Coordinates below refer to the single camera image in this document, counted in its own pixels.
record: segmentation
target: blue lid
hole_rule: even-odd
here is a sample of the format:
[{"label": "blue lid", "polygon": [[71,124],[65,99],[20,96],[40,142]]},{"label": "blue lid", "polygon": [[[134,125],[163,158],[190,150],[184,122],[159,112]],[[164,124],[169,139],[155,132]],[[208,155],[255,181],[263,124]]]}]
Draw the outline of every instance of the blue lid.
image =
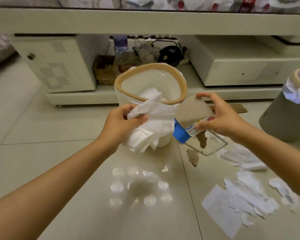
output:
[{"label": "blue lid", "polygon": [[182,144],[188,141],[191,137],[176,119],[174,119],[174,132],[172,135]]}]

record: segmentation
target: left hand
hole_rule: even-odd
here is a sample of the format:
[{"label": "left hand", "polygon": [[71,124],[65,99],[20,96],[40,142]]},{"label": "left hand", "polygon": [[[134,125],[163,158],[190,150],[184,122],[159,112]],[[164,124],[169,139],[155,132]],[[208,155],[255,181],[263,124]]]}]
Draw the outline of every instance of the left hand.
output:
[{"label": "left hand", "polygon": [[113,151],[113,153],[116,152],[118,146],[130,136],[132,131],[149,119],[148,115],[140,115],[127,120],[127,114],[136,107],[135,104],[125,104],[112,109],[108,114],[102,132],[97,138],[99,143]]}]

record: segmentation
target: gray trash bin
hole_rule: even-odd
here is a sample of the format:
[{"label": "gray trash bin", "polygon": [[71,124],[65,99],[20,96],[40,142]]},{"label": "gray trash bin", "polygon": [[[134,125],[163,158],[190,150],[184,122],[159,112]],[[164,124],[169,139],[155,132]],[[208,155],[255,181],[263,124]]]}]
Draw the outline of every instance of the gray trash bin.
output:
[{"label": "gray trash bin", "polygon": [[288,79],[282,91],[259,118],[261,128],[284,142],[300,139],[300,69]]}]

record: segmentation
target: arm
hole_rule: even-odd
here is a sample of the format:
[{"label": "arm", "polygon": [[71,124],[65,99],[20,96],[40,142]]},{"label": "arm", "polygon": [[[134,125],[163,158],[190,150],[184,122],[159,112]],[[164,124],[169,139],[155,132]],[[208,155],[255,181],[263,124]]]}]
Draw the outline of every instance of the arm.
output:
[{"label": "arm", "polygon": [[0,240],[37,239],[129,133],[148,120],[147,115],[125,120],[134,107],[113,109],[94,142],[1,198]]},{"label": "arm", "polygon": [[197,97],[211,98],[216,114],[214,120],[199,123],[200,129],[212,130],[245,146],[300,194],[300,151],[250,125],[215,93],[198,93]]}]

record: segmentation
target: hand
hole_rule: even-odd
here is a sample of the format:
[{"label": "hand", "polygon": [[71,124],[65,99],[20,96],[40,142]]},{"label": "hand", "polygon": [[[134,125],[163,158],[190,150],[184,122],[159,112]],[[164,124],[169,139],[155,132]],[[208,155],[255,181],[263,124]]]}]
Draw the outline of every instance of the hand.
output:
[{"label": "hand", "polygon": [[112,153],[115,153],[118,146],[130,136],[132,131],[149,119],[148,115],[140,115],[127,120],[127,114],[136,107],[137,105],[135,104],[125,104],[112,109],[96,141],[104,145],[106,149],[110,149]]},{"label": "hand", "polygon": [[235,138],[241,130],[245,130],[248,126],[251,126],[215,93],[202,92],[197,93],[196,96],[210,98],[214,103],[211,109],[216,115],[214,120],[202,121],[197,124],[196,128],[212,130],[220,135]]}]

